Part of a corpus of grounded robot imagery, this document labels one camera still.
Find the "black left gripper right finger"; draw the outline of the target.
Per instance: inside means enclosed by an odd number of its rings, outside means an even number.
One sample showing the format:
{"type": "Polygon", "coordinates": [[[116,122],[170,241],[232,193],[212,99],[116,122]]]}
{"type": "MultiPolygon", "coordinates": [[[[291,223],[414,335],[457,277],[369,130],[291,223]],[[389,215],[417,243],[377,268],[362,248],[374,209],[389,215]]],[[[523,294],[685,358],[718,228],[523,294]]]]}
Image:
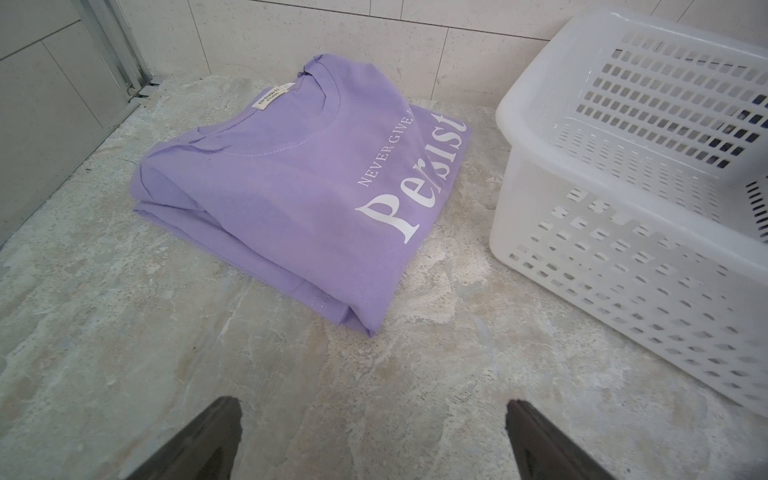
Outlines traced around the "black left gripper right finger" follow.
{"type": "Polygon", "coordinates": [[[507,403],[505,429],[523,480],[615,480],[528,401],[507,403]]]}

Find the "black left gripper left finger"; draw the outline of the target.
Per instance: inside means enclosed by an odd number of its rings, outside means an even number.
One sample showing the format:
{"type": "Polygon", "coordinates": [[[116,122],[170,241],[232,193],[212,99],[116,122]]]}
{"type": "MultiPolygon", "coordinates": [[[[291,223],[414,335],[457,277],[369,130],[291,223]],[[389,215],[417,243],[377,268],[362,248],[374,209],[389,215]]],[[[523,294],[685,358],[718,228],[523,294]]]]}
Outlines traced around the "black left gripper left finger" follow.
{"type": "Polygon", "coordinates": [[[217,398],[127,479],[229,480],[242,439],[241,419],[237,398],[217,398]]]}

